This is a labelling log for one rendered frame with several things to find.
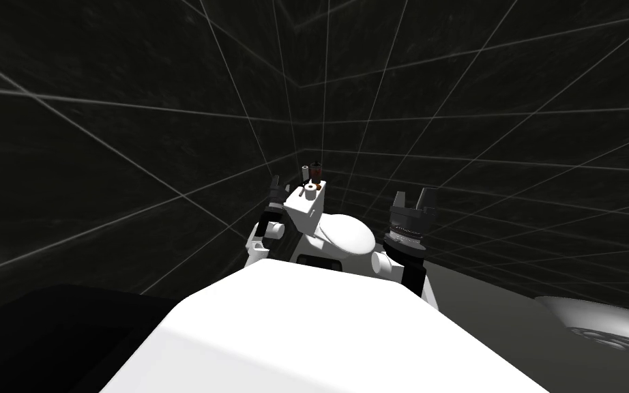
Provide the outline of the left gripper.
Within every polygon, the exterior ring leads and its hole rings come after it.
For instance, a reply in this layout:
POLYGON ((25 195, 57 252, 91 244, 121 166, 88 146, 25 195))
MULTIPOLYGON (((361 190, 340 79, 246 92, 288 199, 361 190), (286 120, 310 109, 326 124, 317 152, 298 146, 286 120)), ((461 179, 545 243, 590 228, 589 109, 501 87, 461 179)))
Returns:
POLYGON ((279 186, 279 175, 274 175, 270 182, 267 212, 284 212, 284 203, 290 195, 289 187, 279 186))

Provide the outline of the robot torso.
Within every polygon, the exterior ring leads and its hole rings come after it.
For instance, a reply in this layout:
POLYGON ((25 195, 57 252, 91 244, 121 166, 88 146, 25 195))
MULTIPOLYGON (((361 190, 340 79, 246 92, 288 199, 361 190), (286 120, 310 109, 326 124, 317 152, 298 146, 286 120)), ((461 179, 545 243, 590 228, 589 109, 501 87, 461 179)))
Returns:
POLYGON ((548 393, 391 281, 263 259, 180 301, 100 393, 548 393))

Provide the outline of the white toilet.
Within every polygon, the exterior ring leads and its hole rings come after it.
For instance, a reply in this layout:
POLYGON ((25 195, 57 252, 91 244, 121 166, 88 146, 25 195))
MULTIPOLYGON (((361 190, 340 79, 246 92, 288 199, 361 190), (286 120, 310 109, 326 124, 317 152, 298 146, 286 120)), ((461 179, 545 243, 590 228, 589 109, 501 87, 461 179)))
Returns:
POLYGON ((317 185, 316 194, 306 194, 305 185, 297 187, 284 203, 297 231, 315 249, 335 259, 370 254, 375 248, 372 231, 352 216, 325 213, 327 182, 321 180, 317 185))

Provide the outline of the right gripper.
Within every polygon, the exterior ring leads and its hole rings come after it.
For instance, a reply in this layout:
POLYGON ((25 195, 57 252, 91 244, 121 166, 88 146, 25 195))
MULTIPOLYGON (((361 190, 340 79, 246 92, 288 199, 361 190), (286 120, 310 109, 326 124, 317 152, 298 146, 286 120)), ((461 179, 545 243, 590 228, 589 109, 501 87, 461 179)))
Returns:
POLYGON ((414 208, 406 208, 406 193, 398 191, 390 208, 390 231, 406 237, 423 237, 437 217, 438 188, 423 188, 414 208))

